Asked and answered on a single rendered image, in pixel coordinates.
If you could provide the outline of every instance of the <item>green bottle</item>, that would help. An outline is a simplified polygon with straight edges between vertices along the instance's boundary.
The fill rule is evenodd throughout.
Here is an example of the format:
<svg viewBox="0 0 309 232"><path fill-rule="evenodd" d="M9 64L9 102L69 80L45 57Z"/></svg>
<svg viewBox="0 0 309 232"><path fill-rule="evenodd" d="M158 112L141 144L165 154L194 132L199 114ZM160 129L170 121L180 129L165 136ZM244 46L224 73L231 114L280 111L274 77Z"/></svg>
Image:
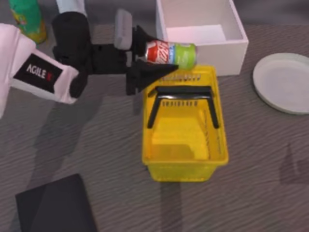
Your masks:
<svg viewBox="0 0 309 232"><path fill-rule="evenodd" d="M37 44L44 42L47 38L46 27L37 0L9 0L9 2L23 34Z"/></svg>

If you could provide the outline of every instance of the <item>can lid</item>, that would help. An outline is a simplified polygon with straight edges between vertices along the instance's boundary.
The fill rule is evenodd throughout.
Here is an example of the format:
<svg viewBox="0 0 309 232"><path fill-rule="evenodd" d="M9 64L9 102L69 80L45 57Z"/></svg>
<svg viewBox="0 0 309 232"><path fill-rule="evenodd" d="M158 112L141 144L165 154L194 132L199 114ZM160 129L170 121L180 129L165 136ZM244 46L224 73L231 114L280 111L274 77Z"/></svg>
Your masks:
<svg viewBox="0 0 309 232"><path fill-rule="evenodd" d="M278 53L261 59L253 72L256 92L271 107L289 114L309 114L309 58Z"/></svg>

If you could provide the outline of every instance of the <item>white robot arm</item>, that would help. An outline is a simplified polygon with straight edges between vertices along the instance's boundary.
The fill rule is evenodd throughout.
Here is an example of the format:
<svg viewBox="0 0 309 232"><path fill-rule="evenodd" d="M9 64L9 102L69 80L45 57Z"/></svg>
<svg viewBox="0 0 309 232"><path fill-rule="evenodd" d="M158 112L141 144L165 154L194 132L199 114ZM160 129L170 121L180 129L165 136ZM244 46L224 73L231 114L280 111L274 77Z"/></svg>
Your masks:
<svg viewBox="0 0 309 232"><path fill-rule="evenodd" d="M70 85L79 72L36 50L36 44L13 25L0 23L0 118L10 87L38 97L73 104Z"/></svg>

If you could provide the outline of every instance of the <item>soda can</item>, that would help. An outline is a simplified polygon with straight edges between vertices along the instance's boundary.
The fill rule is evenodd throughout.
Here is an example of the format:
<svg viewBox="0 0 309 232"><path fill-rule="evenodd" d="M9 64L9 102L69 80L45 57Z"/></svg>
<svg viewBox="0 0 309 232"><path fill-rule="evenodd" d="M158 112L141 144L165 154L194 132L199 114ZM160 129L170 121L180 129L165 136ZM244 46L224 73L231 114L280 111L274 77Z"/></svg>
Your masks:
<svg viewBox="0 0 309 232"><path fill-rule="evenodd" d="M169 43L154 40L146 44L146 60L156 64L176 64L192 69L197 63L197 47L193 43Z"/></svg>

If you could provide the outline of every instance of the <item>red can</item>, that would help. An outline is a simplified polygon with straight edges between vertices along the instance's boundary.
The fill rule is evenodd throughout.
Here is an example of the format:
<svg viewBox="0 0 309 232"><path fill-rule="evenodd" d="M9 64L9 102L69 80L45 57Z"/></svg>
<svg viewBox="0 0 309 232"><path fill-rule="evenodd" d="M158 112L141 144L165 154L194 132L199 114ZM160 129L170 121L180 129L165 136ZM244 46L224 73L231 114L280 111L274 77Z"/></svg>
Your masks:
<svg viewBox="0 0 309 232"><path fill-rule="evenodd" d="M157 64L169 63L169 43L159 40L151 41L146 46L146 60Z"/></svg>

